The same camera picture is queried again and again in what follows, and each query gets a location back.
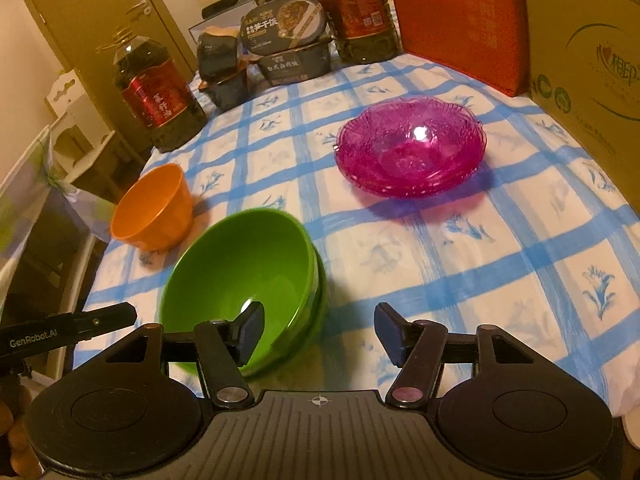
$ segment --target table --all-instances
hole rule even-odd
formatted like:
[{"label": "table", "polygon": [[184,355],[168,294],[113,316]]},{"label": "table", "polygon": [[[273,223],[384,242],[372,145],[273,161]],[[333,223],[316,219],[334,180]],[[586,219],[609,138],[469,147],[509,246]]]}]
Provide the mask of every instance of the table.
[{"label": "table", "polygon": [[[195,88],[197,79],[192,83]],[[421,200],[362,193],[338,172],[340,127],[367,105],[436,96],[469,108],[487,133],[479,169]],[[299,218],[328,272],[321,340],[254,388],[378,388],[398,369],[373,328],[380,301],[451,332],[508,330],[599,394],[616,415],[640,401],[640,222],[606,174],[529,98],[507,98],[455,70],[403,54],[260,92],[213,113],[203,131],[145,167],[174,162],[194,196],[194,227],[169,253],[111,241],[86,310],[129,301],[158,321],[162,288],[184,250],[216,221],[250,207]],[[82,364],[131,329],[82,342]],[[195,392],[197,380],[174,378]],[[447,365],[442,389],[470,376]]]}]

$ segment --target cooking oil bottle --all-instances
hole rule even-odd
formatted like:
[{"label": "cooking oil bottle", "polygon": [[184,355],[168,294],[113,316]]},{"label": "cooking oil bottle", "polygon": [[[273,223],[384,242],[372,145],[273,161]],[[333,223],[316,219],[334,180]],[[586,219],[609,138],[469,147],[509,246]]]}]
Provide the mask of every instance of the cooking oil bottle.
[{"label": "cooking oil bottle", "polygon": [[387,0],[320,0],[340,58],[346,63],[386,61],[400,53]]},{"label": "cooking oil bottle", "polygon": [[169,51],[155,40],[116,31],[113,59],[115,84],[130,110],[145,125],[161,153],[193,139],[207,117],[175,67]]}]

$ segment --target round pad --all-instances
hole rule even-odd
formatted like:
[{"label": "round pad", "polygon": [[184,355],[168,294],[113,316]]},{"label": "round pad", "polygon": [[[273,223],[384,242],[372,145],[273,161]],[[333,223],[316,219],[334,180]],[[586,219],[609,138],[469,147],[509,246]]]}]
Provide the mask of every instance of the round pad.
[{"label": "round pad", "polygon": [[130,476],[172,459],[202,422],[196,397],[140,365],[113,364],[113,374],[70,374],[37,397],[28,435],[47,466],[72,476]]},{"label": "round pad", "polygon": [[607,405],[561,370],[527,367],[492,368],[450,390],[437,412],[442,434],[470,462],[498,475],[560,476],[584,468],[609,442]]},{"label": "round pad", "polygon": [[494,416],[512,430],[542,433],[566,420],[566,408],[562,400],[545,392],[517,390],[494,400]]},{"label": "round pad", "polygon": [[116,431],[135,424],[145,412],[144,397],[129,390],[105,388],[76,400],[71,417],[88,430]]}]

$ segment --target door handle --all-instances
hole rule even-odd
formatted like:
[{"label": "door handle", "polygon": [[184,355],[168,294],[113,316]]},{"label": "door handle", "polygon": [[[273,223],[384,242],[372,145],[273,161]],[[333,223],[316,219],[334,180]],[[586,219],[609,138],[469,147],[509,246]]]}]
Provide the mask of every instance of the door handle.
[{"label": "door handle", "polygon": [[146,0],[140,0],[134,6],[129,7],[129,10],[127,10],[126,14],[129,14],[130,12],[133,12],[134,10],[139,9],[140,7],[145,7],[146,4],[147,4]]}]

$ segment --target metal screw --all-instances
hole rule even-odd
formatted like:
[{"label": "metal screw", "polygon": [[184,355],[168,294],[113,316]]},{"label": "metal screw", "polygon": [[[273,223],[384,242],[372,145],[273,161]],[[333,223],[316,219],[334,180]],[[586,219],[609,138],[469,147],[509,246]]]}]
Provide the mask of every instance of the metal screw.
[{"label": "metal screw", "polygon": [[238,386],[227,386],[226,388],[222,388],[218,390],[216,393],[216,397],[218,400],[222,402],[241,402],[245,400],[249,396],[249,392],[244,388],[239,388]]},{"label": "metal screw", "polygon": [[422,391],[413,386],[403,386],[402,388],[396,388],[393,390],[391,396],[398,402],[418,402],[422,399]]}]

